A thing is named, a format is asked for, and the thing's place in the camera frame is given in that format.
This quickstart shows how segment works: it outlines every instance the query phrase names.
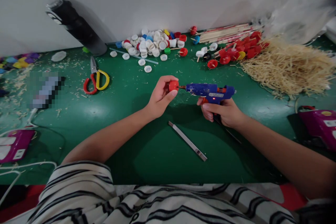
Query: scissor blade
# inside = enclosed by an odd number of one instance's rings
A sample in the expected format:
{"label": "scissor blade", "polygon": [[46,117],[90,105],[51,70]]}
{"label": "scissor blade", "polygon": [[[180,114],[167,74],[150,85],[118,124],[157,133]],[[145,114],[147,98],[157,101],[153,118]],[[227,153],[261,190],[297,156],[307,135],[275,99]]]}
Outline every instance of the scissor blade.
{"label": "scissor blade", "polygon": [[97,72],[96,61],[93,56],[91,56],[91,73]]}

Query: scissors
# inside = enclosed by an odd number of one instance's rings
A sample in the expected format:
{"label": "scissors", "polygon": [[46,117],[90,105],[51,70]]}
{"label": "scissors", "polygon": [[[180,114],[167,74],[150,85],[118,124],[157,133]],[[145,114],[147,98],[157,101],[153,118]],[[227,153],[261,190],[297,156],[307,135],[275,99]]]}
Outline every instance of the scissors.
{"label": "scissors", "polygon": [[[105,75],[105,77],[106,77],[106,82],[105,82],[104,86],[102,86],[102,87],[99,86],[99,80],[100,80],[100,74],[101,73],[103,75]],[[90,75],[90,77],[91,77],[91,80],[92,80],[92,83],[93,83],[93,86],[94,86],[94,90],[91,91],[91,92],[88,91],[87,86],[89,84],[90,79],[87,78],[84,82],[84,85],[83,85],[83,90],[87,95],[93,95],[97,92],[97,90],[104,90],[107,87],[107,85],[110,83],[109,75],[107,73],[105,73],[104,71],[100,70],[100,69],[97,70],[96,61],[95,61],[94,57],[92,57],[92,56],[91,56],[91,75]]]}

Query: right hand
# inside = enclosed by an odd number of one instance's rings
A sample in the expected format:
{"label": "right hand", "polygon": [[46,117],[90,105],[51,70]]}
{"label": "right hand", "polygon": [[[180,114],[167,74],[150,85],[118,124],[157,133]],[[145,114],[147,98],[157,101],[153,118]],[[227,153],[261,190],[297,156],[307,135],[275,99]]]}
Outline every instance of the right hand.
{"label": "right hand", "polygon": [[248,119],[248,116],[240,111],[232,98],[223,100],[221,105],[211,103],[202,104],[202,102],[203,98],[199,97],[197,105],[201,106],[205,119],[210,122],[214,121],[213,113],[219,114],[222,124],[230,128],[238,128]]}

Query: left hand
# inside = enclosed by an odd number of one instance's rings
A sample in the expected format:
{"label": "left hand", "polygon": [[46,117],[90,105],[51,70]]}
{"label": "left hand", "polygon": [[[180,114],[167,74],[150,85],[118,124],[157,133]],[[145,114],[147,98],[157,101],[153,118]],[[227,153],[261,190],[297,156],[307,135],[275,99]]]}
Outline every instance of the left hand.
{"label": "left hand", "polygon": [[177,90],[169,92],[170,81],[178,81],[178,79],[172,75],[160,77],[153,90],[147,106],[144,108],[144,110],[149,113],[151,119],[153,120],[163,115],[168,104],[177,95]]}

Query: sleeve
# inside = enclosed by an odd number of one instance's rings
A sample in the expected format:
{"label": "sleeve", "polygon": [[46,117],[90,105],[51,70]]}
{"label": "sleeve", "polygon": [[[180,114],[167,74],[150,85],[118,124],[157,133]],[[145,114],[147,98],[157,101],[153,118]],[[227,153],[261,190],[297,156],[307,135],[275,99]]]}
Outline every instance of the sleeve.
{"label": "sleeve", "polygon": [[52,223],[115,197],[109,167],[93,161],[58,166],[28,223]]}

